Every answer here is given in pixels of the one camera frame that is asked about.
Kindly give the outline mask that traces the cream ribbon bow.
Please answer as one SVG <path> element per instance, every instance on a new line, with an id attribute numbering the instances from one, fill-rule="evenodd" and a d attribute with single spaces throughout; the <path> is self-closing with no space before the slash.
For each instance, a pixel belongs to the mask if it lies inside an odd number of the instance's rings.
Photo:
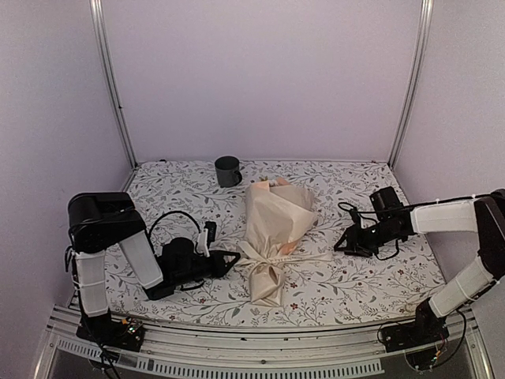
<path id="1" fill-rule="evenodd" d="M 332 254 L 324 253 L 291 253 L 288 255 L 277 254 L 274 257 L 264 257 L 257 253 L 253 247 L 246 241 L 239 242 L 236 247 L 241 251 L 241 258 L 237 266 L 244 267 L 244 273 L 248 279 L 255 275 L 255 271 L 262 265 L 280 267 L 281 265 L 290 265 L 302 261 L 322 261 L 328 262 L 332 260 Z"/>

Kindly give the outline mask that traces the peach wrapping paper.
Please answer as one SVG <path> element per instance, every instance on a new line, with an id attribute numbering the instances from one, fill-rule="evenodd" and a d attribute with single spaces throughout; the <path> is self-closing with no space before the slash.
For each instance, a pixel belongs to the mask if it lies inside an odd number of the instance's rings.
<path id="1" fill-rule="evenodd" d="M 255 182 L 245 192 L 243 241 L 264 257 L 294 253 L 298 243 L 317 221 L 317 215 L 312 211 L 314 195 L 305 187 L 285 181 L 285 186 L 272 187 Z M 249 298 L 253 305 L 282 305 L 282 289 L 286 280 L 284 266 L 262 265 L 248 279 Z"/>

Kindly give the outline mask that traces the white purple flower bunch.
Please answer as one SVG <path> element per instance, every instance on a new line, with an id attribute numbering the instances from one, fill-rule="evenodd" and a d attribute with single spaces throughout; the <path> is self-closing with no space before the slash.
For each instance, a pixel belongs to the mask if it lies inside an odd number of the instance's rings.
<path id="1" fill-rule="evenodd" d="M 269 179 L 267 177 L 264 177 L 264 178 L 260 179 L 260 184 L 262 186 L 266 186 L 266 187 L 285 186 L 286 185 L 286 181 L 283 178 L 271 178 L 271 179 Z"/>

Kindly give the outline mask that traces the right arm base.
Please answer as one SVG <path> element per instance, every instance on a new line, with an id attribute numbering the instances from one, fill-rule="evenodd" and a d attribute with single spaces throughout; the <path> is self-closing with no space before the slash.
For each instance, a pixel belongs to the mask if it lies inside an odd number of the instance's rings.
<path id="1" fill-rule="evenodd" d="M 407 353 L 405 358 L 408 365 L 416 371 L 432 370 L 439 363 L 449 336 L 446 319 L 446 316 L 436 316 L 428 300 L 424 300 L 417 306 L 413 321 L 388 321 L 379 327 L 377 339 L 384 345 L 386 352 L 431 344 L 428 349 Z"/>

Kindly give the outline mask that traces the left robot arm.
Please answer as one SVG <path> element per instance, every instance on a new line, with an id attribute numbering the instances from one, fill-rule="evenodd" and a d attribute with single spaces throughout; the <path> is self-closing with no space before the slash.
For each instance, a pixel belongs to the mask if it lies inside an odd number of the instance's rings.
<path id="1" fill-rule="evenodd" d="M 117 336 L 105 314 L 105 255 L 117 245 L 148 299 L 157 301 L 176 290 L 191 291 L 207 278 L 224 277 L 241 259 L 237 252 L 214 250 L 215 223 L 198 227 L 198 239 L 174 238 L 156 254 L 151 236 L 126 192 L 79 193 L 68 204 L 74 283 L 86 328 L 101 343 Z"/>

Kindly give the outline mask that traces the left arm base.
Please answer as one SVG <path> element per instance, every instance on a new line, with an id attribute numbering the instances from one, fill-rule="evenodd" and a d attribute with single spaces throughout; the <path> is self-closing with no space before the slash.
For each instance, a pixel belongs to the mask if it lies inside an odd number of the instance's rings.
<path id="1" fill-rule="evenodd" d="M 116 347 L 139 352 L 144 342 L 145 329 L 137 319 L 127 317 L 120 321 L 112 319 L 111 313 L 97 317 L 81 315 L 76 336 L 99 346 Z"/>

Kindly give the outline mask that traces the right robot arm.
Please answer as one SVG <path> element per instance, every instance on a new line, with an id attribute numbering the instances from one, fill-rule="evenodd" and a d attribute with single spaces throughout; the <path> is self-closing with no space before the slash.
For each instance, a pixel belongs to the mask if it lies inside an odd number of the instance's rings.
<path id="1" fill-rule="evenodd" d="M 346 255 L 377 257 L 388 242 L 400 243 L 425 235 L 436 252 L 447 249 L 451 258 L 463 250 L 464 262 L 454 266 L 454 275 L 440 290 L 420 303 L 408 337 L 424 344 L 439 329 L 439 323 L 460 306 L 475 302 L 504 276 L 504 191 L 405 205 L 388 186 L 371 194 L 376 220 L 364 227 L 364 213 L 341 203 L 353 223 L 335 243 Z"/>

